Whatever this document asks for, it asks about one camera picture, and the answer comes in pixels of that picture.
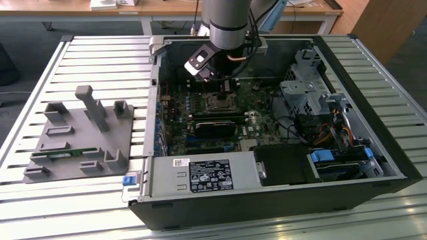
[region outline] blue release tab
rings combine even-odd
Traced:
[[[334,155],[331,150],[316,150],[311,154],[312,161],[316,162],[326,162],[326,161],[334,161]]]
[[[366,153],[368,159],[374,157],[374,153],[372,153],[371,148],[367,147],[367,148],[364,149],[364,153]]]
[[[123,186],[136,185],[136,176],[124,176],[122,184]]]
[[[311,160],[312,160],[314,163],[319,162],[319,158],[318,158],[318,155],[315,153],[311,153],[310,156],[311,156]]]

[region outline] aluminum extrusion table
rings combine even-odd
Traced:
[[[427,116],[358,39],[324,35],[419,172],[427,176]],[[400,239],[427,234],[427,180],[352,210],[151,231],[122,201],[122,176],[24,184],[23,172],[51,101],[82,108],[78,85],[91,85],[104,106],[126,100],[135,109],[130,170],[143,165],[151,79],[148,36],[76,36],[60,42],[0,149],[1,239]],[[138,195],[130,191],[128,196]]]

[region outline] motherboard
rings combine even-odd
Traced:
[[[236,79],[232,90],[204,82],[179,84],[162,96],[168,156],[248,151],[280,144],[270,110],[274,87],[260,79]]]

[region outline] metal bracket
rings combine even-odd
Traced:
[[[164,50],[164,37],[163,36],[152,36],[150,38],[150,43],[148,43],[148,50],[151,56],[158,56]]]

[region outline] power supply label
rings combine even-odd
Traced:
[[[228,159],[190,162],[190,190],[194,193],[234,189]]]

